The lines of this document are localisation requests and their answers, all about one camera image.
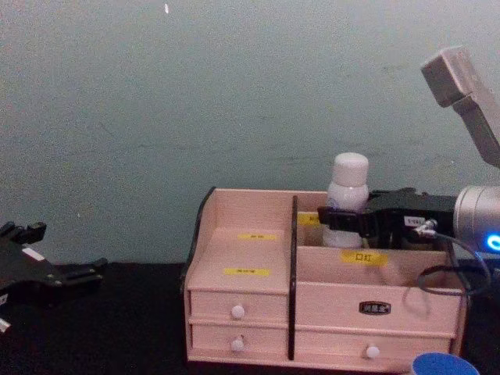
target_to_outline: black divider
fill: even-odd
[[[288,293],[288,359],[295,357],[295,295],[297,286],[297,206],[298,198],[294,195],[291,210],[291,245],[290,245],[290,292]]]

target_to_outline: wooden desk organizer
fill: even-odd
[[[325,201],[210,190],[181,286],[187,361],[401,373],[422,352],[459,354],[466,298],[416,286],[447,252],[321,247],[308,213]],[[460,290],[453,275],[430,282]]]

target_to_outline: white drawer knob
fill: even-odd
[[[242,305],[236,305],[231,309],[231,315],[235,319],[241,319],[243,316],[245,316],[245,309],[243,309]]]
[[[375,345],[370,345],[368,348],[366,348],[366,356],[368,358],[378,357],[379,354],[380,354],[380,349]]]
[[[238,336],[233,340],[233,342],[231,342],[231,350],[233,352],[243,352],[245,350],[243,336]]]

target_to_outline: silver cylinder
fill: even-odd
[[[500,252],[500,187],[468,186],[455,203],[455,237],[479,252]]]

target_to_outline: drawer front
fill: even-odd
[[[392,337],[364,334],[332,334],[326,332],[298,331],[295,333],[295,350],[298,354],[344,355],[367,360],[414,359],[424,352],[449,351],[446,338]],[[369,358],[370,353],[377,354]]]
[[[191,317],[286,323],[288,298],[286,295],[193,291]]]
[[[361,313],[361,302],[385,302],[385,315]],[[416,287],[302,283],[297,285],[298,325],[432,332],[455,336],[460,297]]]
[[[227,355],[246,352],[285,355],[287,352],[287,330],[195,324],[192,333],[194,349],[215,349]],[[240,350],[235,351],[233,342],[239,340],[242,346],[237,346]]]

